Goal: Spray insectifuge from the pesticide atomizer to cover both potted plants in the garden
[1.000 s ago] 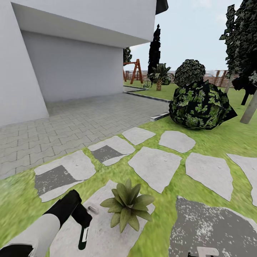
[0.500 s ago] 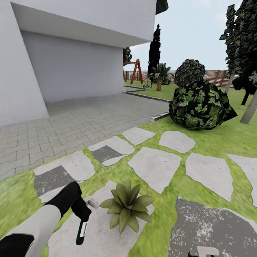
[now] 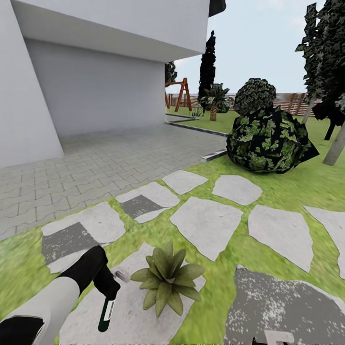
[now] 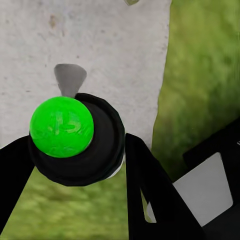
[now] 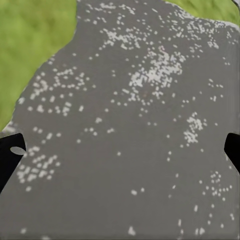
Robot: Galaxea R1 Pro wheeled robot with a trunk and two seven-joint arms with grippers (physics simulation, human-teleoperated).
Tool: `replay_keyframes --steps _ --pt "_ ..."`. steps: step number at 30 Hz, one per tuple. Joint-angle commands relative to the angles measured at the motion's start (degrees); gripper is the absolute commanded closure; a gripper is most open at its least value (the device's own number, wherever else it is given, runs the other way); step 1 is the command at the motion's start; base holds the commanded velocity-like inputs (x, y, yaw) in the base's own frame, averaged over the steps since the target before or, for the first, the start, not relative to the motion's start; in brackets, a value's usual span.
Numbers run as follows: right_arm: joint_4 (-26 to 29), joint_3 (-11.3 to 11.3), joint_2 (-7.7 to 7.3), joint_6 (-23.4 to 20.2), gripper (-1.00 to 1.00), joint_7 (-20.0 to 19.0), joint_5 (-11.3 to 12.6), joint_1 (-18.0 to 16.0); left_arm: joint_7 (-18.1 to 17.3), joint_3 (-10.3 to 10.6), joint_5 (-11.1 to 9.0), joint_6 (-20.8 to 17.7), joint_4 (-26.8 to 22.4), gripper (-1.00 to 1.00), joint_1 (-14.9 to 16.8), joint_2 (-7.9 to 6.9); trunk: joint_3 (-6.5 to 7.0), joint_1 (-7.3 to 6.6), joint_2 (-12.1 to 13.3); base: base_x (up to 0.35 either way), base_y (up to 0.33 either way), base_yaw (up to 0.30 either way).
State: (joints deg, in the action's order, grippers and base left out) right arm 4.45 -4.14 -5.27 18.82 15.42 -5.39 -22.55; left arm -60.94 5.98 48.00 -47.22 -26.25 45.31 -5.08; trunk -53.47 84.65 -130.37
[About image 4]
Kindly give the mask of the insectifuge atomizer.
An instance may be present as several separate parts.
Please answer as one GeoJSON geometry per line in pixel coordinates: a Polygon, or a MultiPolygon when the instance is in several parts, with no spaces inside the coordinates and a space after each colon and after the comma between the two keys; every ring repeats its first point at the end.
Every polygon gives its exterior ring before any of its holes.
{"type": "Polygon", "coordinates": [[[61,96],[33,113],[28,147],[40,173],[67,187],[85,187],[118,173],[126,133],[118,111],[105,99],[78,93],[87,71],[73,63],[53,68],[61,96]]]}

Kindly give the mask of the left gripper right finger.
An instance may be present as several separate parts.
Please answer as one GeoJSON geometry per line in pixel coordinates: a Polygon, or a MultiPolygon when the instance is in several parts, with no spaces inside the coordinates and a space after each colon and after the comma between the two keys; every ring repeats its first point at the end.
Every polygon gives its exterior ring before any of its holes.
{"type": "Polygon", "coordinates": [[[145,142],[125,134],[129,240],[210,240],[145,142]],[[139,168],[156,223],[145,220],[139,168]]]}

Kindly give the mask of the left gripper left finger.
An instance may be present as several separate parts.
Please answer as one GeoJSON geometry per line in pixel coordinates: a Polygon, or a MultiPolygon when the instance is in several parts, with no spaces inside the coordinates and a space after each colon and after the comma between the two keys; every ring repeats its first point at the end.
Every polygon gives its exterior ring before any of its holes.
{"type": "Polygon", "coordinates": [[[24,136],[0,149],[0,235],[36,166],[28,141],[24,136]]]}

